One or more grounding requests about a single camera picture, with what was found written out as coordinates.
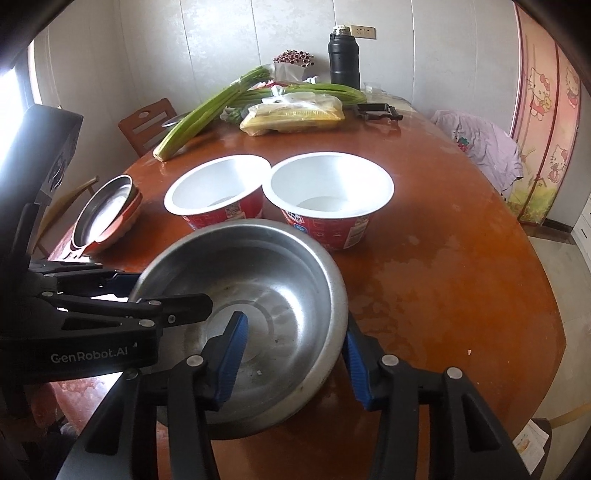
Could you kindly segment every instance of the metal bowl rim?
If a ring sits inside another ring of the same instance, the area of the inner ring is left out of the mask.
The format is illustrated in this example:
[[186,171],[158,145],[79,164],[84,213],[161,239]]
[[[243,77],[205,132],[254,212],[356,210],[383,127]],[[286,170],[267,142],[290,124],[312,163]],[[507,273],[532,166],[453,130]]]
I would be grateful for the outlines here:
[[[80,236],[80,229],[84,230],[84,228],[87,227],[87,225],[79,225],[80,219],[83,217],[86,209],[92,204],[92,201],[98,197],[99,193],[102,190],[111,188],[111,185],[113,184],[113,182],[119,181],[119,179],[127,179],[126,183],[131,185],[131,187],[129,189],[128,197],[134,192],[134,179],[132,179],[131,176],[127,175],[126,173],[124,173],[123,175],[117,175],[116,177],[114,177],[114,178],[110,179],[108,182],[106,182],[100,189],[98,189],[95,192],[95,194],[92,197],[90,197],[88,202],[86,202],[83,209],[80,211],[80,214],[78,215],[78,218],[76,219],[76,222],[74,223],[74,230],[72,231],[72,245],[75,248],[82,248],[85,246],[85,245],[78,245],[76,243],[76,241],[78,240],[77,237]],[[121,214],[123,209],[124,209],[124,207],[122,206],[121,209],[119,210],[119,213],[115,216],[115,218],[113,218],[113,221],[115,221],[117,219],[117,217]]]
[[326,341],[322,346],[314,365],[304,377],[303,381],[285,398],[255,417],[241,420],[239,422],[211,424],[209,426],[211,437],[212,439],[217,440],[240,438],[261,432],[262,430],[288,419],[304,407],[327,380],[339,358],[345,341],[349,315],[345,282],[343,281],[339,267],[324,247],[312,237],[289,225],[263,219],[233,220],[231,222],[217,223],[196,230],[181,238],[152,260],[140,275],[134,289],[129,295],[129,301],[137,301],[138,290],[141,289],[145,279],[176,249],[181,248],[200,236],[207,235],[217,230],[232,229],[242,225],[253,225],[279,230],[282,234],[295,239],[310,255],[312,255],[322,269],[324,279],[326,280],[331,302],[331,315]]

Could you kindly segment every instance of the cartoon cat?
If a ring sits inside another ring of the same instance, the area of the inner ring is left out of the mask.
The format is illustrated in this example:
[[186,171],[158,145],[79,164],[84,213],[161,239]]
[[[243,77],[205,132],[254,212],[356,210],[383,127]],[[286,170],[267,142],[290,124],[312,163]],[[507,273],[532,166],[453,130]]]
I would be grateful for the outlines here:
[[566,68],[566,96],[569,99],[570,106],[577,108],[579,104],[580,84],[579,77],[569,67]]
[[554,152],[550,156],[550,173],[548,178],[553,183],[560,181],[560,172],[566,170],[566,164],[569,161],[569,151],[556,145]]
[[552,108],[550,81],[543,73],[539,73],[532,67],[530,78],[527,80],[527,85],[534,94],[530,102],[531,116],[542,121],[544,119],[544,114],[550,112],[550,109]]

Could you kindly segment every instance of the yellow food package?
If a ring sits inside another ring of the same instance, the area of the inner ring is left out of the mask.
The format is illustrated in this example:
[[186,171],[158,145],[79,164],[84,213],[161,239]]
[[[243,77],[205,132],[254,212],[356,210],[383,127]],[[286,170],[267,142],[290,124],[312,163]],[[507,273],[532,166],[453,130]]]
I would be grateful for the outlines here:
[[307,128],[333,128],[345,119],[343,104],[332,95],[313,92],[287,93],[263,98],[248,109],[240,129],[251,137],[269,130],[300,132]]

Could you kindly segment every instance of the brown table surface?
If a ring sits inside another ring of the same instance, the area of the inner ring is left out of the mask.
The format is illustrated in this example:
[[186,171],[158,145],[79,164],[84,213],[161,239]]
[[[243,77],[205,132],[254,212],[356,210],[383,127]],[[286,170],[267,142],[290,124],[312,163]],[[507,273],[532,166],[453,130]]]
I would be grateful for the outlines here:
[[[249,137],[217,124],[162,164],[151,154],[127,173],[144,194],[134,227],[95,260],[142,271],[191,232],[164,209],[167,189],[191,168],[231,154],[275,164],[311,151],[366,157],[392,176],[394,198],[366,238],[333,257],[361,329],[415,367],[467,372],[515,437],[544,398],[564,352],[562,322],[544,270],[518,222],[479,170],[433,124],[405,113],[400,128],[348,116],[338,130]],[[281,219],[266,205],[266,218]],[[54,250],[58,258],[69,234]],[[111,379],[57,382],[56,397],[78,429]],[[378,413],[355,401],[342,360],[327,383],[283,424],[238,440],[213,442],[220,475],[241,480],[366,478]],[[421,419],[419,477],[426,476]],[[167,432],[158,429],[160,478],[170,477]]]

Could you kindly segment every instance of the window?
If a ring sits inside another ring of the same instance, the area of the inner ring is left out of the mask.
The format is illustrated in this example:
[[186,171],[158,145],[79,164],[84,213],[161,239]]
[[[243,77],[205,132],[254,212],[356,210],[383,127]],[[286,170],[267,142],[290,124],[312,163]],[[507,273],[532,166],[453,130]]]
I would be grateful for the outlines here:
[[0,164],[21,125],[24,109],[15,69],[0,76]]

